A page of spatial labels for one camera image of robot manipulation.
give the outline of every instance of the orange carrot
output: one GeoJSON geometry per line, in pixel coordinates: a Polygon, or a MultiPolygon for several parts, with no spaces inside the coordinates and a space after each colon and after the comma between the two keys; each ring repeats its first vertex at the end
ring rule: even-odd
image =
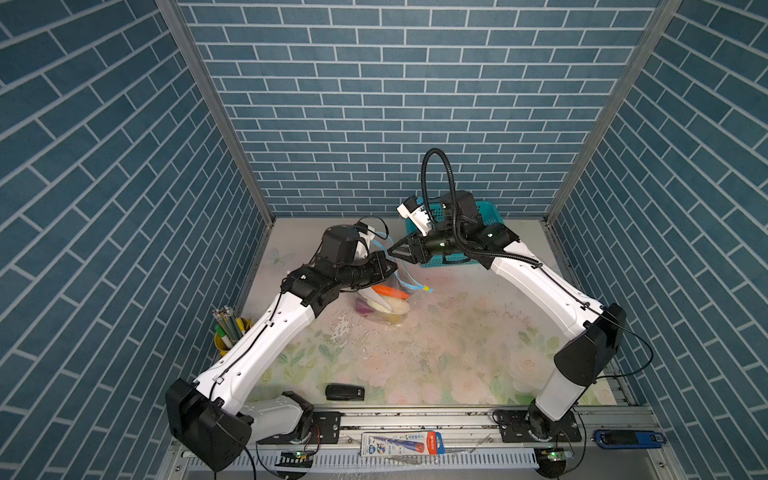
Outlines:
{"type": "Polygon", "coordinates": [[[408,297],[410,297],[408,293],[405,293],[402,290],[397,290],[396,288],[392,288],[387,285],[374,285],[371,288],[373,288],[373,291],[378,293],[379,295],[391,296],[393,298],[399,298],[401,300],[407,300],[408,297]]]}

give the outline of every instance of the table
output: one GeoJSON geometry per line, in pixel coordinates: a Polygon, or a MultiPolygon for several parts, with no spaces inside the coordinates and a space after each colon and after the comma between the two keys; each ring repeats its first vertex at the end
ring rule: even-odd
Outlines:
{"type": "MultiPolygon", "coordinates": [[[[401,219],[385,219],[392,237],[401,219]]],[[[369,220],[376,229],[377,220],[369,220]]],[[[275,223],[250,288],[243,316],[258,318],[287,272],[317,248],[323,231],[343,218],[281,218],[275,223]]],[[[537,220],[508,220],[508,227],[547,265],[558,270],[537,220]]],[[[355,293],[342,294],[283,350],[251,392],[249,401],[293,390],[328,404],[331,382],[366,388],[372,405],[527,405],[554,369],[565,338],[532,300],[479,264],[422,268],[406,264],[435,289],[415,293],[398,326],[374,323],[354,310],[355,293]]],[[[607,382],[590,387],[581,405],[615,405],[607,382]]]]}

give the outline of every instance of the green marker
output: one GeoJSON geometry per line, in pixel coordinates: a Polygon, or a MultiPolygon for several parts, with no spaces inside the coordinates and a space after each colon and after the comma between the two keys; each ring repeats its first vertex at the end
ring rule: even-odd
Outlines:
{"type": "Polygon", "coordinates": [[[221,337],[221,341],[224,342],[224,345],[226,345],[228,349],[231,349],[234,346],[232,344],[232,340],[230,340],[230,337],[227,336],[227,334],[224,332],[224,329],[221,328],[221,326],[216,325],[216,333],[219,334],[219,336],[221,337]]]}

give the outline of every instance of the brick wall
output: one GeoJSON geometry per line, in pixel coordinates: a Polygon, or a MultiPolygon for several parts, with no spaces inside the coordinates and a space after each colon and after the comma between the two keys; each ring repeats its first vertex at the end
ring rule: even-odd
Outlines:
{"type": "Polygon", "coordinates": [[[766,24],[763,0],[684,0],[556,223],[651,339],[636,391],[689,478],[766,477],[766,24]]]}
{"type": "Polygon", "coordinates": [[[263,221],[152,0],[0,2],[0,478],[144,478],[263,221]]]}
{"type": "Polygon", "coordinates": [[[214,2],[181,4],[278,215],[393,214],[440,146],[541,217],[657,0],[214,2]]]}

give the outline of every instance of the pencil holder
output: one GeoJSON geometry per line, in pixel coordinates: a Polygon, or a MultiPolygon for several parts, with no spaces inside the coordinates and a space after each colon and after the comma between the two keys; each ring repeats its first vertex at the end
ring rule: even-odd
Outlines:
{"type": "MultiPolygon", "coordinates": [[[[245,325],[246,333],[250,330],[250,327],[253,326],[253,320],[240,317],[241,320],[243,320],[243,325],[245,325]]],[[[219,349],[219,353],[221,353],[221,356],[225,356],[227,352],[230,351],[230,349],[227,348],[226,345],[224,345],[224,341],[221,339],[218,333],[214,332],[214,345],[217,349],[219,349]]]]}

